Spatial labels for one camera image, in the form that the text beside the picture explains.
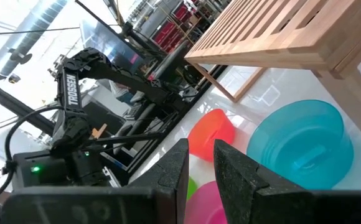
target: glossy white floor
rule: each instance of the glossy white floor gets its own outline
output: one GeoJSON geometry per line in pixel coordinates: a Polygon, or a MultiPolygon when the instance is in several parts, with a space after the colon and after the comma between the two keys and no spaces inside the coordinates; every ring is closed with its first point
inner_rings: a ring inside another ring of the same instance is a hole
{"type": "MultiPolygon", "coordinates": [[[[256,68],[228,67],[219,78],[220,83],[232,94],[244,83],[256,68]]],[[[334,99],[319,83],[309,70],[269,69],[244,96],[234,104],[210,87],[197,104],[186,114],[184,119],[165,138],[149,159],[139,168],[131,180],[146,172],[157,162],[180,138],[187,138],[194,124],[210,110],[221,108],[237,128],[233,146],[245,152],[250,136],[256,127],[273,111],[297,100],[317,99],[331,103],[341,112],[345,127],[354,144],[354,162],[346,177],[336,189],[361,189],[361,132],[347,115],[335,103],[334,99]]],[[[190,155],[190,176],[198,186],[215,180],[213,164],[190,155]]]]}

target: orange plastic bowl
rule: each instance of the orange plastic bowl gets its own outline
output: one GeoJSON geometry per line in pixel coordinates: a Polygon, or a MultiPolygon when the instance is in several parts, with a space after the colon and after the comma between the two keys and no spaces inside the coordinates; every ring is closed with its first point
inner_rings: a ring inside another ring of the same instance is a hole
{"type": "Polygon", "coordinates": [[[214,140],[221,139],[231,144],[234,138],[235,127],[221,109],[204,115],[187,137],[190,153],[209,162],[213,162],[214,140]]]}

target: blue bowl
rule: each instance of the blue bowl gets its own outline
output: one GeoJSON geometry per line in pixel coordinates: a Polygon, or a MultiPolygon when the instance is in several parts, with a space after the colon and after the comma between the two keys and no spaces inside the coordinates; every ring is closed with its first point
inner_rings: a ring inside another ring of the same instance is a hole
{"type": "Polygon", "coordinates": [[[335,107],[302,100],[269,115],[246,154],[305,189],[329,190],[348,173],[354,148],[335,107]]]}

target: monitor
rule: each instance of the monitor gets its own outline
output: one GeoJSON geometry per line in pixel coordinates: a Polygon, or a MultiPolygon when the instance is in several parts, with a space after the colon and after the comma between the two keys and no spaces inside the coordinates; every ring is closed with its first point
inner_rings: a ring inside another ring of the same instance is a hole
{"type": "Polygon", "coordinates": [[[135,73],[144,64],[142,54],[96,15],[88,13],[89,15],[80,22],[83,46],[103,52],[116,66],[135,73]]]}

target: wooden bench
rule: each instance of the wooden bench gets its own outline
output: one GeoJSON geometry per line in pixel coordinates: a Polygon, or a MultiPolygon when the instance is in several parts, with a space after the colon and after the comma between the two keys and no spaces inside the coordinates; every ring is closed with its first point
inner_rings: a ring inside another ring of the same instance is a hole
{"type": "Polygon", "coordinates": [[[312,70],[361,130],[361,0],[233,0],[185,59],[261,67],[258,78],[271,67],[312,70]]]}

